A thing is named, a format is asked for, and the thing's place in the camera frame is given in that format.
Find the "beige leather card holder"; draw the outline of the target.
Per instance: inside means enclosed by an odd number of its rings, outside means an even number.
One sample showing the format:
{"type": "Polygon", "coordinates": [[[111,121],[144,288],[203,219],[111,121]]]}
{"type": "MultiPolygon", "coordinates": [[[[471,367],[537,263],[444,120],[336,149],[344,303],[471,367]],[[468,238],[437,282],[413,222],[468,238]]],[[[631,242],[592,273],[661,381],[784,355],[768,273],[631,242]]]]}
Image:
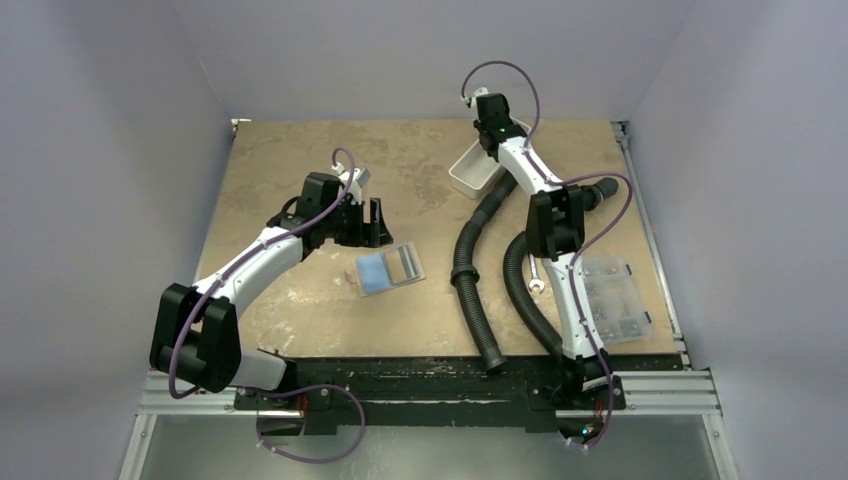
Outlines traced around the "beige leather card holder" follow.
{"type": "Polygon", "coordinates": [[[355,258],[343,276],[366,297],[422,281],[426,273],[415,245],[404,242],[355,258]]]}

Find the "striped grey credit card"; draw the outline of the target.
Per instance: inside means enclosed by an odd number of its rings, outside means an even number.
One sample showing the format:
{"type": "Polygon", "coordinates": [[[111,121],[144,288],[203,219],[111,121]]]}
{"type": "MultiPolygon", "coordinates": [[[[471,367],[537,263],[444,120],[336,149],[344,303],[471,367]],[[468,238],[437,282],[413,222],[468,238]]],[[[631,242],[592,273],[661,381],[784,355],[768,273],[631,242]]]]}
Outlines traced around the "striped grey credit card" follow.
{"type": "Polygon", "coordinates": [[[383,258],[391,287],[412,283],[424,277],[418,255],[414,246],[410,243],[400,244],[386,250],[383,253],[383,258]]]}

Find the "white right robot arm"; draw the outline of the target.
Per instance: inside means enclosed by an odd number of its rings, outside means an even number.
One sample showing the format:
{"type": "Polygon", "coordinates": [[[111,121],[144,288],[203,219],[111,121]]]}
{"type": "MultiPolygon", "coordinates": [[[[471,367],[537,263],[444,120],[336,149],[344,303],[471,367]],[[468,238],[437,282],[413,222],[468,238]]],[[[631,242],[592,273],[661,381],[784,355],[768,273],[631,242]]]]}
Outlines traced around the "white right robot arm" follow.
{"type": "Polygon", "coordinates": [[[512,117],[504,94],[480,88],[466,103],[476,111],[473,126],[480,146],[504,168],[504,181],[528,196],[526,226],[505,253],[503,279],[519,317],[559,365],[561,379],[552,398],[578,408],[613,411],[616,377],[591,310],[583,271],[585,251],[602,236],[586,236],[585,216],[619,188],[631,192],[631,182],[611,171],[564,181],[535,152],[534,128],[525,128],[512,117]],[[540,261],[548,276],[558,327],[541,312],[528,288],[518,284],[522,272],[518,262],[527,255],[540,261]]]}

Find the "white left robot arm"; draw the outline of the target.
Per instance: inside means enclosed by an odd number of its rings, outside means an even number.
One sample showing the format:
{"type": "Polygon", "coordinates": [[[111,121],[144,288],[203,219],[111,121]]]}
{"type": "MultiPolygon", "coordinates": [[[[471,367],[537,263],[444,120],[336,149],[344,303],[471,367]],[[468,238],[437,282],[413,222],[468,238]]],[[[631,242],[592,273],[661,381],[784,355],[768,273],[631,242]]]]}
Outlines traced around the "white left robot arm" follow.
{"type": "Polygon", "coordinates": [[[275,280],[326,241],[354,248],[392,243],[380,199],[363,198],[369,177],[362,167],[310,173],[300,195],[272,216],[236,258],[190,286],[167,287],[158,306],[151,367],[193,389],[258,389],[272,408],[292,405],[298,395],[298,382],[287,375],[293,362],[266,351],[243,352],[239,317],[275,280]]]}

